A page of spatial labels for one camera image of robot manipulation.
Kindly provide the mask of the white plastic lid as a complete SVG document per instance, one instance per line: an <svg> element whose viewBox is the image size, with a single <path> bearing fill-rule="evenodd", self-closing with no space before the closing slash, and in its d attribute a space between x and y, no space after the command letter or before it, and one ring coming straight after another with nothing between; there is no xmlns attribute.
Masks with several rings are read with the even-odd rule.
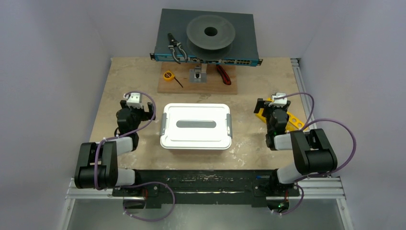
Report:
<svg viewBox="0 0 406 230"><path fill-rule="evenodd" d="M226 150L232 116L224 103L169 103L161 117L160 144L173 150Z"/></svg>

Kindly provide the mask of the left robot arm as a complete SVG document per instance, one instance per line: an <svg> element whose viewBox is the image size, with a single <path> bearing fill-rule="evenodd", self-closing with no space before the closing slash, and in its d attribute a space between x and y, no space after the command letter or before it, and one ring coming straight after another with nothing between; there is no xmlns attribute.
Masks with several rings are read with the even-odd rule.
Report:
<svg viewBox="0 0 406 230"><path fill-rule="evenodd" d="M155 103L148 103L147 111L142 105L130 105L125 100L121 100L120 105L122 108L116 113L114 137L81 144L74 175L77 188L101 190L124 186L131 196L142 192L143 183L136 179L136 171L119 168L118 156L136 150L141 122L155 120Z"/></svg>

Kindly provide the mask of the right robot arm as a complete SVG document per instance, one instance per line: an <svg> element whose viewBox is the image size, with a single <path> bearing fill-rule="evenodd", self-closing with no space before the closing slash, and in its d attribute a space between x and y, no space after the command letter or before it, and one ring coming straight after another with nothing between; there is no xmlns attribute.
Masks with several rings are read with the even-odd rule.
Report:
<svg viewBox="0 0 406 230"><path fill-rule="evenodd" d="M276 105L270 100L258 98L254 113L265 117L267 133L266 146L271 150L291 150L293 163L273 170L269 189L275 195L287 190L288 184L298 182L303 176L312 173L328 173L338 166L337 157L324 130L287 131L290 116L290 101Z"/></svg>

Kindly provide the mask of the pink plastic bin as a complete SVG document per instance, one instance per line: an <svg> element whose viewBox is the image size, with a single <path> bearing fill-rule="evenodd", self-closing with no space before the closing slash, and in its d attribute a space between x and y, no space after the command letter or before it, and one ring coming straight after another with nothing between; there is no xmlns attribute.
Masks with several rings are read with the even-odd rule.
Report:
<svg viewBox="0 0 406 230"><path fill-rule="evenodd" d="M211 119L175 118L163 113L160 144L169 150L226 150L232 144L230 113Z"/></svg>

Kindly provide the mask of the yellow test tube rack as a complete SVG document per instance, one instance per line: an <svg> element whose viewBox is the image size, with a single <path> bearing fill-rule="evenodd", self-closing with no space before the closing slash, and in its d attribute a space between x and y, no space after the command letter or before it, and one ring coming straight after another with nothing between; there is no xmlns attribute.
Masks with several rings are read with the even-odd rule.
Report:
<svg viewBox="0 0 406 230"><path fill-rule="evenodd" d="M261 120L263 123L266 123L266 117L263 115L264 108L260 106L260 101L269 101L272 102L271 98L263 99L263 98L258 98L257 103L255 105L254 109L254 115ZM288 131L295 131L295 130L300 130L303 128L305 125L304 122L302 122L300 119L298 119L295 115L293 115L291 112L286 110L286 113L288 115L288 122L286 125L286 132Z"/></svg>

